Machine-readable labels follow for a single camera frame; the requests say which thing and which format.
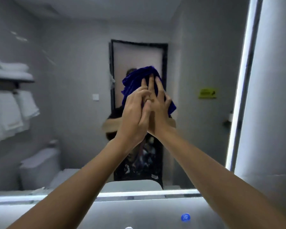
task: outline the white wall switch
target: white wall switch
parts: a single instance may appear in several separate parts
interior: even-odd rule
[[[92,100],[93,101],[99,101],[100,100],[100,95],[99,94],[92,94]]]

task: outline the yellow sign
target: yellow sign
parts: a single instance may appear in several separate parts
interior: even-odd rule
[[[199,92],[199,99],[216,99],[216,91],[213,88],[204,88]]]

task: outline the blue cloth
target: blue cloth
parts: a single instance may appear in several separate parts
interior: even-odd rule
[[[158,76],[162,82],[161,77],[159,76],[158,71],[153,66],[147,66],[140,68],[138,70],[135,70],[131,72],[127,77],[125,77],[122,81],[125,88],[122,91],[122,94],[124,95],[122,105],[125,106],[127,96],[129,96],[131,93],[133,93],[135,90],[137,90],[139,87],[141,87],[141,81],[143,78],[145,78],[146,83],[148,85],[149,82],[149,75],[154,74],[154,77]],[[158,95],[158,87],[155,82],[155,93]],[[169,108],[168,108],[168,114],[172,114],[176,110],[176,106],[173,102],[171,102]]]

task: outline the door frame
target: door frame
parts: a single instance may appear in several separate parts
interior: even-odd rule
[[[128,45],[145,46],[145,47],[162,49],[163,50],[162,83],[164,90],[166,90],[168,43],[143,43],[143,42],[129,42],[129,41],[111,39],[111,42],[109,43],[109,68],[113,78],[114,78],[114,49],[113,49],[114,43],[123,43]],[[114,88],[110,90],[110,96],[111,96],[111,111],[113,111],[116,108],[116,98],[115,98]]]

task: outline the blue sticker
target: blue sticker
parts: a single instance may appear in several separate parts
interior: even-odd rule
[[[183,214],[181,215],[181,221],[187,222],[191,220],[191,216],[189,214]]]

